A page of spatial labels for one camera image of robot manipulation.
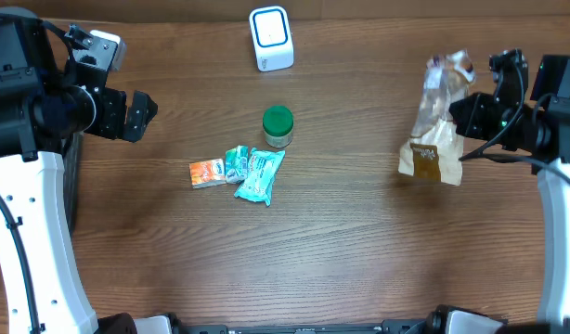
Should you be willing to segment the brown white snack bag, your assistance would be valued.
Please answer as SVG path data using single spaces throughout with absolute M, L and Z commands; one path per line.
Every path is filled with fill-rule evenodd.
M 399 153 L 400 173 L 453 186 L 461 183 L 464 137 L 456 134 L 449 107 L 469 94 L 475 78 L 465 50 L 428 60 L 417 119 Z

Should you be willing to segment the teal wet wipes pack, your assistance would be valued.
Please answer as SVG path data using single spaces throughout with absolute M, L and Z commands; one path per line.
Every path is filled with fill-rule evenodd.
M 248 175 L 237 188 L 234 197 L 251 202 L 271 204 L 272 189 L 285 151 L 268 151 L 253 148 L 248 164 Z

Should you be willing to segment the round can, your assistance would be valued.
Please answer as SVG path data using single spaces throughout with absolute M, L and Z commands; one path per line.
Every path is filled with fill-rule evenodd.
M 294 118 L 291 111 L 284 106 L 273 106 L 263 115 L 263 129 L 269 146 L 287 147 L 293 137 Z

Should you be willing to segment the orange packet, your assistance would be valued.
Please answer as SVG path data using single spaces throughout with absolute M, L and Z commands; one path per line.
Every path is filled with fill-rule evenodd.
M 219 186 L 227 182 L 222 159 L 192 162 L 189 171 L 193 188 Z

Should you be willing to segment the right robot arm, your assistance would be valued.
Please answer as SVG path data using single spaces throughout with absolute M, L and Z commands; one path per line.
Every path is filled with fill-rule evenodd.
M 444 307 L 428 328 L 446 333 L 570 333 L 570 56 L 545 55 L 533 83 L 518 49 L 489 59 L 496 89 L 454 102 L 458 135 L 482 141 L 463 161 L 527 163 L 538 180 L 545 230 L 544 282 L 533 324 L 509 325 Z

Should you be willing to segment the small green white packet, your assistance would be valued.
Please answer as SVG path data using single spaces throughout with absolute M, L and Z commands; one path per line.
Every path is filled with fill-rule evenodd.
M 237 184 L 247 178 L 248 154 L 249 150 L 247 146 L 237 146 L 226 152 L 225 168 L 227 183 Z

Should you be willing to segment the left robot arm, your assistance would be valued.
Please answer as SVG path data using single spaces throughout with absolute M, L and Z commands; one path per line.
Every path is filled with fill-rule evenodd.
M 98 317 L 64 205 L 64 155 L 83 133 L 140 140 L 158 107 L 106 86 L 123 40 L 0 8 L 0 268 L 12 333 L 167 333 L 164 315 Z

